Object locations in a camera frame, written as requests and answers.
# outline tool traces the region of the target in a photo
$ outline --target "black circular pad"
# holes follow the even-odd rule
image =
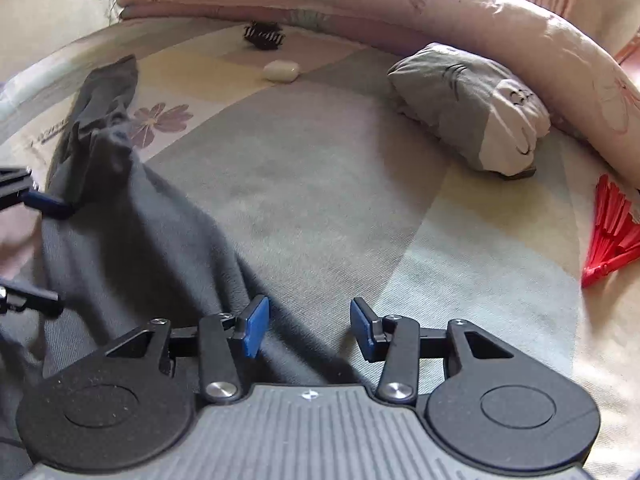
[[[519,474],[583,462],[600,427],[586,391],[524,356],[472,360],[433,391],[425,416],[455,453]]]
[[[498,386],[480,400],[484,416],[515,430],[542,426],[556,414],[556,404],[546,393],[527,386]]]
[[[193,397],[145,359],[81,360],[25,395],[16,423],[34,462],[104,473],[140,464],[187,431]]]
[[[107,428],[127,420],[138,408],[135,394],[116,384],[94,384],[68,396],[65,416],[85,428]]]

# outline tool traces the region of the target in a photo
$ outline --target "bed sheet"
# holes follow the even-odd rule
[[[43,60],[0,94],[0,163],[28,164],[44,182],[85,76],[136,54],[129,113],[141,158],[212,215],[337,354],[372,380],[380,373],[348,332],[353,296],[423,326],[470,319],[590,391],[602,430],[588,471],[628,478],[640,466],[640,264],[587,291],[579,283],[602,160],[552,131],[531,179],[473,172],[391,107],[386,71],[397,56],[293,27],[279,51],[259,52],[243,27],[132,20]],[[275,59],[300,63],[300,78],[261,79]],[[37,282],[38,216],[17,207],[0,218],[3,275]],[[40,322],[1,321],[37,376]],[[421,380],[433,388],[440,364],[424,362]],[[14,409],[2,406],[5,420]]]

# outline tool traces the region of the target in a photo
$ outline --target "shark plush toy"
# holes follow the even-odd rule
[[[538,139],[549,132],[542,101],[510,70],[439,43],[388,72],[399,109],[462,155],[476,170],[507,178],[535,172]]]

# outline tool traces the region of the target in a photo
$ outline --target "wall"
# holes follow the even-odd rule
[[[566,18],[615,56],[640,27],[640,0],[576,0]]]
[[[109,0],[0,0],[0,82],[109,25],[117,11],[110,7]]]

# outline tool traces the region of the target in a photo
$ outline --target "gray cloth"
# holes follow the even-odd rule
[[[0,377],[2,480],[18,478],[29,466],[14,427],[25,382],[35,384],[41,368],[44,376],[56,373],[155,317],[192,326],[207,314],[236,314],[254,295],[267,294],[270,330],[250,380],[360,380],[270,294],[208,215],[140,162],[127,137],[126,113],[137,78],[133,57],[92,72],[54,156],[48,191],[78,206],[66,221],[42,222],[46,283],[65,298],[66,309],[44,324],[39,357],[24,343],[0,337],[7,374]],[[185,377],[194,377],[193,362],[180,366]]]
[[[431,43],[393,65],[388,78],[400,111],[476,170],[521,173],[549,131],[545,106],[510,70],[452,46]]]

